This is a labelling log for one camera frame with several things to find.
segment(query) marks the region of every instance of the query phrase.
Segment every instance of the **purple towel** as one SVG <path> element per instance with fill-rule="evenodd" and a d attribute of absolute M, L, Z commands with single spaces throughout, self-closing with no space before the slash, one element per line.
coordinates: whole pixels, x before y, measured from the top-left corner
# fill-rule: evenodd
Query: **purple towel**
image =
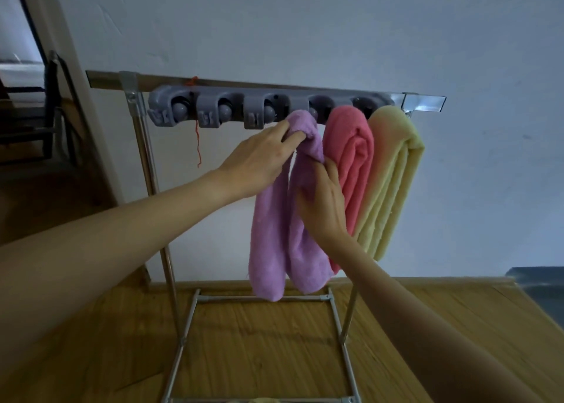
<path fill-rule="evenodd" d="M 286 136 L 303 131 L 306 140 L 297 149 L 289 185 L 291 158 L 274 183 L 257 195 L 251 229 L 250 283 L 257 296 L 271 301 L 284 295 L 286 273 L 303 293 L 318 291 L 333 276 L 327 255 L 308 235 L 295 202 L 299 187 L 313 195 L 315 175 L 308 157 L 323 162 L 321 136 L 307 111 L 292 112 L 286 119 Z"/>

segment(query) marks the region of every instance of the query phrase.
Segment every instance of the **gray plastic holder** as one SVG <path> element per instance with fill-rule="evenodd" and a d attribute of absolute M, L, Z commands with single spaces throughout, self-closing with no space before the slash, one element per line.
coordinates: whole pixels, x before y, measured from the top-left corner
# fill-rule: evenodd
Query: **gray plastic holder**
<path fill-rule="evenodd" d="M 197 119 L 202 128 L 239 121 L 246 129 L 262 129 L 299 109 L 325 124 L 337 106 L 355 106 L 369 118 L 378 107 L 393 104 L 389 94 L 368 91 L 162 85 L 149 94 L 148 114 L 158 127 Z"/>

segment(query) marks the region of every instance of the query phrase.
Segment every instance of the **left hand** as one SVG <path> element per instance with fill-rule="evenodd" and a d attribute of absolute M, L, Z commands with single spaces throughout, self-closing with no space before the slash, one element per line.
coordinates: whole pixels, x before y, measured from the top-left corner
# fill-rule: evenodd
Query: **left hand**
<path fill-rule="evenodd" d="M 282 142 L 290 124 L 280 121 L 274 127 L 239 143 L 219 167 L 229 175 L 237 199 L 252 197 L 272 185 L 286 162 L 306 135 L 293 133 Z"/>

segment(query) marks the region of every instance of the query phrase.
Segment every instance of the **right hand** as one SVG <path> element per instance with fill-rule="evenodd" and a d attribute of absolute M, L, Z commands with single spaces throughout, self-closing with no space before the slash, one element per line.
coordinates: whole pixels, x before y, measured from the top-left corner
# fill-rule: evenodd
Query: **right hand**
<path fill-rule="evenodd" d="M 345 197 L 339 185 L 337 166 L 325 158 L 325 166 L 312 160 L 315 171 L 315 195 L 307 199 L 298 191 L 296 205 L 307 231 L 326 253 L 332 244 L 350 238 L 345 221 Z"/>

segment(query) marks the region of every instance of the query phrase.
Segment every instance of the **yellow towel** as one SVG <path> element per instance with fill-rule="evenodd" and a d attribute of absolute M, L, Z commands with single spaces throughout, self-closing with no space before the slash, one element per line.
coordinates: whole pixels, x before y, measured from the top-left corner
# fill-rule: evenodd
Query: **yellow towel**
<path fill-rule="evenodd" d="M 399 107 L 377 109 L 368 125 L 374 135 L 374 159 L 354 235 L 372 259 L 380 260 L 398 223 L 425 145 Z"/>

